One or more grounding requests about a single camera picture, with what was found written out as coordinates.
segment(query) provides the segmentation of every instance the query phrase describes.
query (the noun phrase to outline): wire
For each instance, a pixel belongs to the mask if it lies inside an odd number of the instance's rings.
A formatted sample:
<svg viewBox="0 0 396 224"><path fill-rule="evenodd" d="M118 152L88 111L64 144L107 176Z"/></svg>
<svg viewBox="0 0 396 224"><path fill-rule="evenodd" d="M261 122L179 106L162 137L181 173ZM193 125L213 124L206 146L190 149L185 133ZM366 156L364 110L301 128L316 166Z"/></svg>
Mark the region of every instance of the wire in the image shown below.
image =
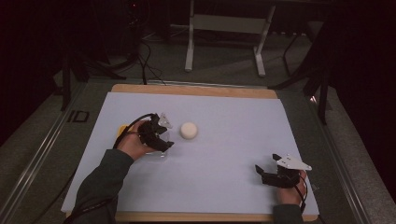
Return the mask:
<svg viewBox="0 0 396 224"><path fill-rule="evenodd" d="M116 142L114 143L113 148L117 148L117 146L119 145L120 141L122 140L122 138L128 133L129 129L134 126L134 124L136 124L139 120L143 119L143 118L147 118L147 117L151 117L154 114L147 114L147 115L143 115L140 118L134 120L131 124L129 124L127 127L125 127L125 129L122 131L122 133L120 134L120 136L117 138Z"/></svg>
<svg viewBox="0 0 396 224"><path fill-rule="evenodd" d="M153 115L154 115L154 114L146 114L146 115L143 115L143 116L141 116L140 118L134 120L134 121L133 121L131 124L129 124L127 127L125 127L125 129L122 131L122 133L120 134L120 136L117 138L116 142L114 143L113 148L117 148L117 146L119 145L119 143L120 143L120 141L122 140L122 138L128 133L129 129L130 129L132 126L134 126L139 120L141 120L141 119L143 119L143 118L146 118L146 117L151 117L151 116L153 116ZM71 222L72 222L74 219L76 219L77 217L79 217L79 216L81 216L81 215L83 215L83 214L86 214L86 213L88 213L88 212L91 212L92 210L101 208L101 207L103 207L103 206L105 206L105 205L107 205L107 204L113 202L113 200L114 200L113 198L111 198L111 199L105 199L105 200L103 200L103 201L101 201L101 202L99 202L99 203L96 203L96 204L94 204L94 205L88 206L88 207L86 207L86 208L79 209L79 210L73 212L72 215L70 215L70 217L68 217L68 218L64 221L64 224L71 223Z"/></svg>
<svg viewBox="0 0 396 224"><path fill-rule="evenodd" d="M323 224L326 224L326 222L324 221L324 219L322 218L321 215L318 215L318 217L319 217L320 221L321 221Z"/></svg>
<svg viewBox="0 0 396 224"><path fill-rule="evenodd" d="M107 205L108 203L113 202L114 199L106 199L104 201L101 201L99 203L96 203L94 205L91 205L89 207L86 207L84 209L78 210L77 212L73 213L72 215L70 215L70 217L68 217L67 219L64 220L63 224L69 224L72 223L74 219L76 219L77 217L80 217L86 213L91 212L92 210L101 208L105 205Z"/></svg>
<svg viewBox="0 0 396 224"><path fill-rule="evenodd" d="M49 210L50 208L56 203L56 201L58 201L58 199L61 197L62 193L64 192L64 190L67 188L67 186L69 185L69 183L71 182L71 180L73 179L74 175L76 174L76 170L73 172L73 174L71 174L69 176L69 178L67 179L66 184L64 185L64 187L61 189L61 191L59 191L58 195L56 195L56 197L52 200L52 202L49 203L49 205L47 205L47 207L41 212L41 214L32 222L32 224L37 223L38 220L40 220Z"/></svg>

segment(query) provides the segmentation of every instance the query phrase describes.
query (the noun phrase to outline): gray carpet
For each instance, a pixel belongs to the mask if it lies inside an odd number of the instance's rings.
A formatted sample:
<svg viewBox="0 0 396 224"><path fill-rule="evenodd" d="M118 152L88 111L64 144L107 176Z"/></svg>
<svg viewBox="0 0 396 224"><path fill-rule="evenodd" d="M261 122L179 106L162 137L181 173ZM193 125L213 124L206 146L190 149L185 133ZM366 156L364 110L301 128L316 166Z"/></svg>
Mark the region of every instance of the gray carpet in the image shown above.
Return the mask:
<svg viewBox="0 0 396 224"><path fill-rule="evenodd" d="M258 77L253 61L252 42L248 36L239 41L207 42L197 39L194 54L193 71L184 71L186 55L186 36L178 35L170 43L146 41L151 48L148 65L161 79L168 84L172 81L189 83L206 83L221 85L265 87L288 78L282 60L282 50L291 38L283 35L270 35L263 49L264 65L267 76ZM288 59L290 69L295 69L309 49L310 43L300 37L290 50ZM148 55L148 48L141 46L142 56ZM113 62L121 60L112 58ZM141 66L135 64L130 69L119 71L128 77L123 82L141 82ZM156 78L147 68L146 73ZM10 223L32 223L67 182L77 168L83 150L90 137L106 93L117 80L111 80L92 71L92 78L84 87L77 100L68 112L61 113L61 97L51 96L37 111L8 139L0 150L0 202L4 202L18 180L24 167L40 148L47 132L57 118L72 110L90 112L87 122L65 121L60 134L42 164L31 187L26 192L20 206ZM345 168L353 187L357 189L359 199L371 223L394 223L396 210L380 181L370 158L361 143L353 125L340 105L335 90L329 93L327 111L328 126L318 122L314 107L301 92L304 81L279 91L287 111L288 119L301 155L315 169L310 173L315 185L315 197L319 211L326 223L359 223L359 214L351 209L350 197L342 184L342 176L336 172L332 160L334 146L336 154L341 154ZM64 214L60 211L64 195L48 210L37 223L61 223Z"/></svg>

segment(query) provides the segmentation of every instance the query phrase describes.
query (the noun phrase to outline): table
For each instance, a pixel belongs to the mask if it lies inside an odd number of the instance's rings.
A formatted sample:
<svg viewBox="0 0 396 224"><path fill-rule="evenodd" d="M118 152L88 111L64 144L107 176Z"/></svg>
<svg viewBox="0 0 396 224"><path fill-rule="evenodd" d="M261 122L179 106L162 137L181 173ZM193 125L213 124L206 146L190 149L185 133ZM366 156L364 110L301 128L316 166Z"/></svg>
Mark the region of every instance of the table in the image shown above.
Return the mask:
<svg viewBox="0 0 396 224"><path fill-rule="evenodd" d="M268 30L274 16L275 9L275 5L270 6L266 19L203 15L194 14L194 0L190 0L189 45L187 48L185 70L187 72L192 70L194 29L239 32L261 35L259 44L253 48L253 53L256 60L258 74L260 77L264 77L265 69L262 63L262 46L264 45L265 38L268 35Z"/></svg>
<svg viewBox="0 0 396 224"><path fill-rule="evenodd" d="M221 97L228 97L229 100L234 97L247 98L247 99L264 98L264 99L273 99L273 100L277 98L276 93L274 91L268 91L263 89L255 90L255 89L234 89L234 88L180 87L180 86L160 87L160 86L116 85L113 87L112 92L134 92L134 93L145 93L145 94L160 93L166 95L175 94L175 95L184 95L184 96L186 95L187 96L203 95L203 96L214 96L214 97L221 96ZM93 130L92 135L97 134L95 130L96 129ZM260 184L260 189L265 189L265 187ZM307 221L315 220L316 218L317 215L304 216L304 219ZM233 213L189 213L189 212L182 212L182 213L118 212L116 215L116 219L118 221L264 221L264 220L271 220L271 216L268 214L264 215L264 214L238 214L238 213L233 214Z"/></svg>

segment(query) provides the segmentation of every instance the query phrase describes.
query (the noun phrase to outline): black cable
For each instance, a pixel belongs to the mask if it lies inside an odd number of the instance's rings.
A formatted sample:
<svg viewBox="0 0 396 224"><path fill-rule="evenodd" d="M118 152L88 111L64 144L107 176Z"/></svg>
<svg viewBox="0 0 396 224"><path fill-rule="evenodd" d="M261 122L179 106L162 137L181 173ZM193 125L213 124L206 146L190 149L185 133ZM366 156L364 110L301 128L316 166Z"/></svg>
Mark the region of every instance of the black cable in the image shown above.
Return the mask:
<svg viewBox="0 0 396 224"><path fill-rule="evenodd" d="M67 188L67 186L69 185L69 183L71 182L71 180L73 179L74 175L76 174L76 170L73 172L73 174L71 174L69 176L69 178L67 179L66 184L64 185L64 187L61 189L61 191L59 191L58 195L56 195L56 197L52 200L52 202L49 203L49 205L47 205L47 207L41 212L41 214L32 222L32 224L37 223L38 220L40 220L49 210L50 208L56 203L56 201L58 201L58 199L61 197L62 193L64 192L64 190Z"/></svg>
<svg viewBox="0 0 396 224"><path fill-rule="evenodd" d="M114 143L113 148L117 148L117 146L119 145L120 141L122 140L122 138L128 133L129 129L134 126L134 124L136 124L139 120L143 119L143 118L147 118L147 117L151 117L154 114L147 114L147 115L143 115L140 118L134 120L131 124L129 124L120 134L120 136L117 138L116 142Z"/></svg>
<svg viewBox="0 0 396 224"><path fill-rule="evenodd" d="M140 62L140 65L142 67L142 79L143 79L143 85L147 85L148 81L146 80L146 62L142 63L142 60L140 57L138 57L138 60Z"/></svg>
<svg viewBox="0 0 396 224"><path fill-rule="evenodd" d="M141 119L143 119L143 118L146 118L146 117L151 117L151 116L153 116L153 115L154 115L154 114L146 114L146 115L143 115L143 116L141 116L140 118L134 120L134 121L133 121L131 124L129 124L127 127L125 127L125 129L122 131L122 133L120 134L120 136L117 138L116 142L114 143L113 148L117 148L117 146L119 145L119 143L120 143L120 141L122 140L122 138L128 133L129 129L130 129L132 126L134 126L139 120L141 120ZM101 202L99 202L99 203L96 203L96 204L94 204L94 205L88 206L88 207L86 207L86 208L79 209L79 210L73 212L73 213L70 215L70 217L68 217L68 218L64 221L64 224L71 223L71 222L72 222L74 219L76 219L77 217L79 217L79 216L81 216L81 215L83 215L83 214L89 213L89 212L91 212L92 210L101 208L101 207L103 207L103 206L105 206L105 205L107 205L107 204L113 202L113 200L114 200L114 199L105 199L105 200L103 200L103 201L101 201Z"/></svg>
<svg viewBox="0 0 396 224"><path fill-rule="evenodd" d="M318 217L319 217L320 221L321 221L323 224L326 224L326 222L324 221L324 219L322 218L321 215L318 215Z"/></svg>
<svg viewBox="0 0 396 224"><path fill-rule="evenodd" d="M63 224L72 223L73 220L75 220L77 217L80 217L80 216L82 216L82 215L84 215L84 214L86 214L86 213L89 213L89 212L91 212L92 210L101 208L101 207L107 205L108 203L113 202L113 200L114 200L114 199L106 199L106 200L101 201L101 202L99 202L99 203L96 203L96 204L94 204L94 205L88 206L88 207L86 207L86 208L84 208L84 209L78 210L77 212L75 212L75 213L73 213L72 215L70 215L70 217L68 217L67 219L65 219L64 222L63 222Z"/></svg>

